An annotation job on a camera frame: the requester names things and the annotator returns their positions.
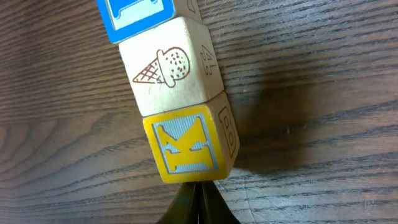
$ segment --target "yellow block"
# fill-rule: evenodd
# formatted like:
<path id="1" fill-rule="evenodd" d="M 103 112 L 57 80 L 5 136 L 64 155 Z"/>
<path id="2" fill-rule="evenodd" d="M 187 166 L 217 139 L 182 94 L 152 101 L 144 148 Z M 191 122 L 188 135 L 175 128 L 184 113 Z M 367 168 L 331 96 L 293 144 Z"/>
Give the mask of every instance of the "yellow block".
<path id="1" fill-rule="evenodd" d="M 224 92 L 207 103 L 144 118 L 144 127 L 166 183 L 227 178 L 239 148 Z"/>

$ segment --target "stack of blocks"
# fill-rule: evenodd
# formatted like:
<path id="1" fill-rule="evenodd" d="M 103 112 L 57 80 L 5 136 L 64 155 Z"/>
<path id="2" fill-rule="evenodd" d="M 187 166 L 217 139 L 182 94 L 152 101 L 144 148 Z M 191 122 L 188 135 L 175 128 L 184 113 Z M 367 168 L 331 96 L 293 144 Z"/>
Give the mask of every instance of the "stack of blocks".
<path id="1" fill-rule="evenodd" d="M 227 178 L 240 147 L 196 0 L 97 0 L 166 183 Z"/>

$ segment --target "ice cream cone drawing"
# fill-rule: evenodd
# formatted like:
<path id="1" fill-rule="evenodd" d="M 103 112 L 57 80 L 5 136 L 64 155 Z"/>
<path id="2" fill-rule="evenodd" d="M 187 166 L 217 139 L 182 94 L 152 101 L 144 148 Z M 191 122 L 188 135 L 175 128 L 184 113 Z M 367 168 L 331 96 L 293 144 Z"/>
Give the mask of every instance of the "ice cream cone drawing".
<path id="1" fill-rule="evenodd" d="M 172 47 L 166 52 L 158 50 L 156 58 L 137 76 L 134 83 L 165 83 L 169 88 L 175 87 L 176 81 L 184 79 L 190 72 L 190 61 L 187 53 L 180 47 Z"/>

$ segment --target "wood grain surface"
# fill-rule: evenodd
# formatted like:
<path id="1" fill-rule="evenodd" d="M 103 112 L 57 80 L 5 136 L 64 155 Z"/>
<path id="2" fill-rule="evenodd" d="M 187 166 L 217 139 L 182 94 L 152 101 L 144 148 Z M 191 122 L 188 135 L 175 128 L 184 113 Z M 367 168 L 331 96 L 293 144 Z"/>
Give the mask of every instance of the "wood grain surface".
<path id="1" fill-rule="evenodd" d="M 216 181 L 236 217 L 398 223 L 398 2 L 198 3 L 241 138 Z M 0 223 L 154 223 L 178 188 L 95 1 L 0 1 Z"/>

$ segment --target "toy block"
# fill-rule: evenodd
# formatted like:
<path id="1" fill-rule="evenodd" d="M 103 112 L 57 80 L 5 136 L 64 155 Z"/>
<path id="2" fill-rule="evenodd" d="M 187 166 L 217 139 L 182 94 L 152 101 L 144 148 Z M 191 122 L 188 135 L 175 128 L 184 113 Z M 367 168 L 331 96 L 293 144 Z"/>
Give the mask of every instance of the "toy block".
<path id="1" fill-rule="evenodd" d="M 197 105 L 224 90 L 209 30 L 178 17 L 119 45 L 143 116 Z"/>
<path id="2" fill-rule="evenodd" d="M 197 0 L 96 0 L 109 40 L 116 44 L 178 16 L 201 22 Z"/>
<path id="3" fill-rule="evenodd" d="M 240 147 L 226 93 L 209 102 L 144 118 L 166 183 L 225 179 Z"/>

